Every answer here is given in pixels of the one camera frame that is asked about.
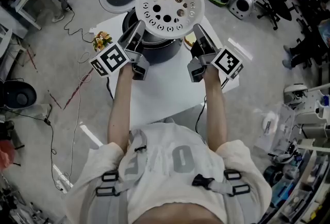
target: white steamer plate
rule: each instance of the white steamer plate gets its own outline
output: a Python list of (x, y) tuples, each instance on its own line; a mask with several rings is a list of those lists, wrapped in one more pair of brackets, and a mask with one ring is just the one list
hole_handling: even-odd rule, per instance
[(146, 30), (164, 39), (182, 38), (204, 16), (204, 0), (136, 0), (135, 11)]

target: sneaker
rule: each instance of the sneaker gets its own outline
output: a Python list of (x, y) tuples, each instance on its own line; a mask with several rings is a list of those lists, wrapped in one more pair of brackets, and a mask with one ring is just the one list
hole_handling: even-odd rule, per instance
[(291, 60), (283, 60), (282, 61), (282, 64), (285, 68), (291, 70), (292, 69), (292, 66), (291, 66)]
[(286, 45), (283, 45), (283, 49), (284, 51), (286, 51), (286, 53), (289, 55), (290, 58), (292, 58), (292, 54), (291, 54), (291, 50), (290, 50), (290, 47), (286, 46)]
[(64, 19), (64, 14), (63, 14), (62, 16), (60, 16), (59, 18), (53, 17), (53, 18), (52, 18), (52, 22), (53, 22), (53, 23), (56, 23), (56, 22), (61, 21), (62, 19)]

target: white t-shirt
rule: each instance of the white t-shirt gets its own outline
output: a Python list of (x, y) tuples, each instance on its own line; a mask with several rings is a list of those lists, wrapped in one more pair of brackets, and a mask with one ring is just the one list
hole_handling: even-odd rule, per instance
[[(174, 202), (203, 206), (227, 224), (223, 196), (192, 186), (199, 173), (222, 182), (225, 168), (240, 171), (249, 181), (260, 218), (268, 208), (272, 189), (251, 160), (249, 149), (240, 140), (227, 142), (214, 153), (199, 134), (174, 123), (154, 123), (140, 130), (147, 137), (147, 163), (138, 184), (127, 192), (129, 224), (153, 207)], [(65, 197), (65, 212), (72, 224), (79, 223), (81, 204), (91, 180), (118, 165), (119, 176), (125, 178), (130, 157), (123, 156), (123, 151), (115, 143), (90, 150), (78, 181)]]

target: harness strap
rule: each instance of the harness strap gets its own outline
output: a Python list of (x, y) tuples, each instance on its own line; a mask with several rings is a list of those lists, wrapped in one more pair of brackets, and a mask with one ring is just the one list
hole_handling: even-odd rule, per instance
[(228, 224), (257, 223), (257, 212), (255, 202), (251, 197), (250, 186), (241, 180), (241, 175), (237, 171), (231, 170), (230, 173), (225, 171), (224, 175), (223, 182), (217, 182), (214, 178), (204, 178), (198, 174), (192, 185), (202, 186), (223, 195)]
[(88, 186), (83, 206), (81, 207), (80, 223), (101, 223), (101, 224), (127, 224), (127, 190), (132, 188), (142, 177), (147, 161), (146, 135), (137, 131), (136, 142), (140, 145), (133, 150), (136, 154), (130, 164), (132, 167), (125, 170), (125, 181), (119, 181), (118, 171), (105, 172)]

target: concrete floor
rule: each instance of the concrete floor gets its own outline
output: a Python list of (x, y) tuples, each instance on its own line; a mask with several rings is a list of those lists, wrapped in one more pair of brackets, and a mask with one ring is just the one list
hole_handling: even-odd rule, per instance
[[(101, 21), (116, 14), (105, 11), (98, 0), (69, 0), (76, 13), (69, 25), (71, 32), (83, 28), (84, 33)], [(285, 58), (283, 45), (296, 45), (296, 39), (303, 36), (300, 26), (295, 21), (297, 14), (292, 12), (292, 21), (281, 19), (278, 30), (268, 17), (257, 19), (259, 8), (243, 21), (233, 16), (227, 8), (219, 8), (205, 0), (205, 16), (214, 27), (220, 40), (229, 48), (237, 50), (232, 43), (237, 43), (249, 54), (244, 57), (244, 69), (240, 73), (240, 86), (225, 94), (229, 140), (241, 139), (247, 146), (253, 147), (259, 136), (261, 115), (275, 103), (283, 99), (283, 88), (297, 82), (314, 84), (316, 78), (310, 70), (301, 67), (287, 70), (282, 66)], [(53, 112), (49, 118), (54, 128), (54, 148), (57, 155), (53, 163), (64, 173), (70, 172), (71, 142), (76, 122), (78, 93), (70, 104), (64, 106), (79, 82), (77, 67), (80, 56), (85, 51), (93, 54), (91, 44), (81, 40), (79, 34), (68, 36), (63, 30), (72, 14), (68, 12), (65, 19), (57, 24), (51, 23), (51, 14), (43, 12), (38, 22), (43, 26), (41, 31), (30, 29), (26, 41), (36, 52), (34, 62), (23, 68), (16, 67), (13, 77), (22, 77), (34, 86), (38, 94), (38, 103), (50, 103)], [(80, 75), (89, 72), (88, 63), (80, 65)], [(87, 134), (92, 134), (102, 143), (106, 143), (108, 117), (111, 111), (111, 98), (106, 89), (106, 81), (92, 72), (92, 80), (81, 87), (81, 106), (78, 128), (73, 149), (73, 168), (70, 181), (74, 184), (85, 164), (89, 148), (97, 145)], [(194, 130), (197, 116), (202, 106), (174, 115), (176, 123)], [(205, 134), (206, 113), (201, 117), (199, 130)], [(22, 167), (11, 166), (5, 176), (22, 191), (26, 199), (42, 207), (51, 216), (63, 215), (61, 197), (54, 187), (51, 178), (51, 129), (43, 122), (29, 118), (15, 119), (15, 128), (26, 147), (20, 150)]]

